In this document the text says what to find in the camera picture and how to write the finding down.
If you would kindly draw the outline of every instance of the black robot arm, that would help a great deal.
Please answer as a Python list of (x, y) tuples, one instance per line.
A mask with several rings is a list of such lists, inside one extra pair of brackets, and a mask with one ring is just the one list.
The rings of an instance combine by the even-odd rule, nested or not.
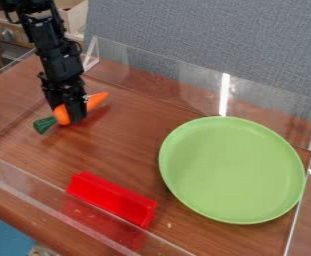
[[(80, 45), (69, 40), (53, 0), (0, 0), (0, 10), (10, 23), (20, 23), (34, 44), (44, 72), (38, 73), (41, 89), (52, 109), (65, 105), (70, 123), (86, 116), (86, 94), (80, 60)], [(13, 21), (9, 13), (16, 12)]]

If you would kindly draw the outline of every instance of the red rectangular object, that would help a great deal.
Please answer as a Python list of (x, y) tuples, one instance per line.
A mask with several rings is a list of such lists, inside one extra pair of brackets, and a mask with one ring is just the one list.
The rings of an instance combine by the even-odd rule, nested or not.
[(153, 220), (157, 206), (153, 200), (88, 172), (72, 175), (66, 193), (144, 229)]

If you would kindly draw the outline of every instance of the gray fabric backdrop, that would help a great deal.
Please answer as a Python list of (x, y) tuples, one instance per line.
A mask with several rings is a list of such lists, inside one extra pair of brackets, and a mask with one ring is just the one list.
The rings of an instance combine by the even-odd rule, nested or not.
[(311, 0), (89, 0), (90, 35), (311, 97)]

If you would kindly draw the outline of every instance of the wooden table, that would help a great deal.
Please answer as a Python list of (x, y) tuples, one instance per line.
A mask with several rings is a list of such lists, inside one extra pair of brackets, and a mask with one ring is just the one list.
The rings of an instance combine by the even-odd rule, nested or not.
[[(109, 99), (80, 124), (53, 127), (46, 135), (38, 136), (32, 122), (50, 113), (36, 78), (40, 69), (37, 58), (30, 57), (0, 75), (0, 158), (60, 188), (68, 186), (73, 173), (86, 170), (152, 198), (159, 207), (149, 231), (196, 255), (281, 255), (293, 210), (260, 225), (219, 223), (193, 213), (177, 201), (160, 178), (161, 142), (180, 124), (201, 116), (177, 95), (189, 93), (199, 101), (207, 92), (101, 61), (82, 77), (86, 91), (108, 91)], [(116, 84), (122, 82), (124, 87), (106, 84), (98, 77), (114, 79)], [(208, 97), (211, 101), (217, 99), (217, 96)], [(275, 116), (276, 130), (292, 141), (306, 139), (299, 131), (311, 127), (303, 120), (243, 102), (233, 102), (231, 106), (233, 111), (248, 109), (252, 120), (261, 123), (264, 114)], [(288, 126), (296, 129), (285, 133)], [(307, 166), (310, 152), (300, 148), (296, 152)], [(62, 255), (117, 255), (1, 189), (0, 219)]]

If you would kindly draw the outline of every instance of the plate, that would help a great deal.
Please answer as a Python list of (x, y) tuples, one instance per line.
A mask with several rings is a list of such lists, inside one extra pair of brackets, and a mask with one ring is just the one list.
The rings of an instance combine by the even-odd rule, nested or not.
[(204, 117), (165, 138), (159, 167), (176, 198), (205, 217), (255, 224), (281, 216), (304, 188), (304, 168), (288, 142), (235, 117)]

